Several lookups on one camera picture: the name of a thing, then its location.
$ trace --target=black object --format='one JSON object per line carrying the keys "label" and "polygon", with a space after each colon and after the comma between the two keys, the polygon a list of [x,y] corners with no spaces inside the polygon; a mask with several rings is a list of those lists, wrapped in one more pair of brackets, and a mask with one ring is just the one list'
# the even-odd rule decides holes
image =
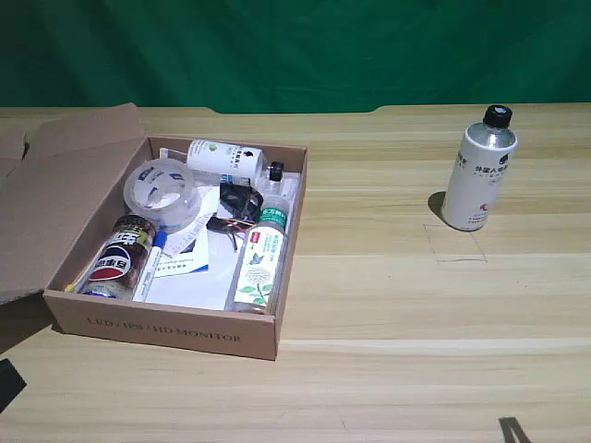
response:
{"label": "black object", "polygon": [[262,195],[250,186],[220,184],[220,201],[235,219],[256,223],[262,200]]}
{"label": "black object", "polygon": [[491,104],[484,114],[482,123],[497,127],[498,129],[503,129],[509,127],[512,115],[513,111],[507,106],[503,106],[502,104]]}
{"label": "black object", "polygon": [[[283,164],[281,165],[280,176],[283,174]],[[232,218],[211,217],[207,222],[207,229],[228,235],[232,240],[234,251],[237,251],[235,235],[243,233],[259,220],[263,197],[250,186],[222,183],[220,184],[220,201],[232,213]]]}
{"label": "black object", "polygon": [[10,360],[0,360],[0,413],[27,386]]}
{"label": "black object", "polygon": [[272,182],[281,182],[283,178],[283,163],[272,162],[269,168],[269,180]]}

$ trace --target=open cardboard box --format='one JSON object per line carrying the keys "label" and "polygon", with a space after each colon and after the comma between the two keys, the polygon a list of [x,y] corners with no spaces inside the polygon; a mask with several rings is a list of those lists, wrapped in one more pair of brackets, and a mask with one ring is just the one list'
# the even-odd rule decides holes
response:
{"label": "open cardboard box", "polygon": [[42,125],[23,162],[15,158],[13,147],[6,162],[10,174],[0,185],[0,297],[44,291],[65,333],[274,359],[305,192],[305,148],[248,143],[283,162],[287,172],[302,174],[274,315],[63,292],[91,260],[117,218],[127,213],[123,185],[128,174],[157,158],[160,148],[187,151],[190,141],[146,137],[136,106],[126,104]]}

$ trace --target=black bottle cap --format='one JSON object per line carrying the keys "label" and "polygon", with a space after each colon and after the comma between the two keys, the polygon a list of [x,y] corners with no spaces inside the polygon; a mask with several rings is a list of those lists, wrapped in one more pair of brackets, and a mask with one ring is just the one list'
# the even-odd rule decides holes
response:
{"label": "black bottle cap", "polygon": [[281,182],[283,178],[283,163],[272,162],[269,168],[269,180],[272,182]]}
{"label": "black bottle cap", "polygon": [[482,122],[485,125],[503,129],[509,127],[512,115],[513,112],[507,106],[503,106],[502,104],[491,104],[488,107],[487,112],[484,114]]}

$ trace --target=pepsi logo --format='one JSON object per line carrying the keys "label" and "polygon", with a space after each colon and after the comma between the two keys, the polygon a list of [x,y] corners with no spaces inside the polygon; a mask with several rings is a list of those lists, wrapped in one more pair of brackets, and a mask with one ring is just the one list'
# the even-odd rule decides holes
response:
{"label": "pepsi logo", "polygon": [[128,252],[121,246],[111,245],[99,257],[89,280],[103,281],[118,279],[126,275],[130,269],[131,257]]}

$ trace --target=plastic bottle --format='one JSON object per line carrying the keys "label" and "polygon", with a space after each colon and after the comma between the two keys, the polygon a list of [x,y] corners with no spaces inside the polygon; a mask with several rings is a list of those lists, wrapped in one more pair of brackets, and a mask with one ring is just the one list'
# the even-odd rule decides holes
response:
{"label": "plastic bottle", "polygon": [[465,130],[441,206],[442,218],[452,227],[475,231],[487,222],[518,143],[509,129],[512,115],[507,106],[493,104],[482,123]]}
{"label": "plastic bottle", "polygon": [[274,313],[287,247],[288,214],[289,202],[285,198],[273,194],[265,198],[259,222],[246,231],[226,310]]}
{"label": "plastic bottle", "polygon": [[271,162],[258,148],[203,139],[191,142],[187,166],[220,174],[225,183],[253,187],[261,177],[273,180],[274,174],[283,171],[283,163]]}

